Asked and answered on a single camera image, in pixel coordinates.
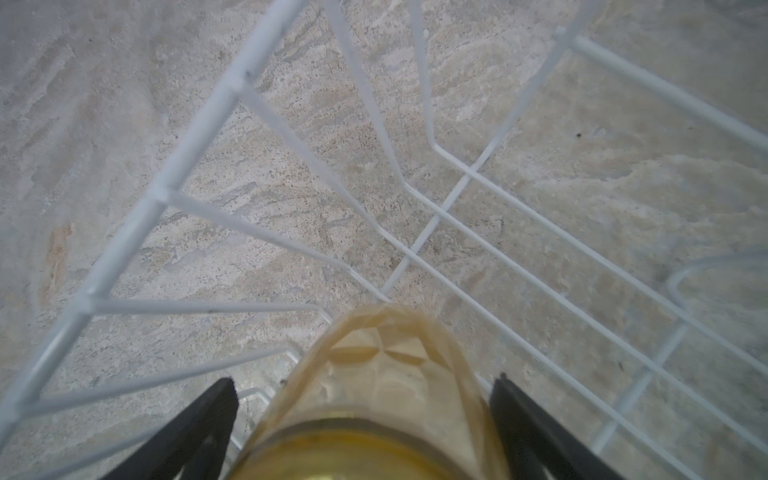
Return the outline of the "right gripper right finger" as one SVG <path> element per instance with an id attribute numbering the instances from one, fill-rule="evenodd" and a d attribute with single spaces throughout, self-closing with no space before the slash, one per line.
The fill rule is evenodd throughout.
<path id="1" fill-rule="evenodd" d="M 513 479 L 622 478 L 504 373 L 489 407 Z"/>

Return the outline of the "white wire dish rack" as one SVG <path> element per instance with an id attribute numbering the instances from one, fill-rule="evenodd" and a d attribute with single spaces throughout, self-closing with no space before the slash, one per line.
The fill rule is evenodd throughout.
<path id="1" fill-rule="evenodd" d="M 1 475 L 438 318 L 629 479 L 767 475 L 763 1 L 5 1 Z"/>

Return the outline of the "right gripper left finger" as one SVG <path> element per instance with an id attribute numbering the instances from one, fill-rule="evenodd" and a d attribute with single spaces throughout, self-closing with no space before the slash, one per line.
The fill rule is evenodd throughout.
<path id="1" fill-rule="evenodd" d="M 234 381 L 217 380 L 105 477 L 217 480 L 238 408 Z"/>

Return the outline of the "yellow ribbed glass cup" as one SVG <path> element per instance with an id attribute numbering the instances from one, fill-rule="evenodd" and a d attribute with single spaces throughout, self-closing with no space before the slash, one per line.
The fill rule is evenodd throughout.
<path id="1" fill-rule="evenodd" d="M 335 322 L 275 395 L 233 479 L 506 479 L 488 401 L 452 333 L 395 304 Z"/>

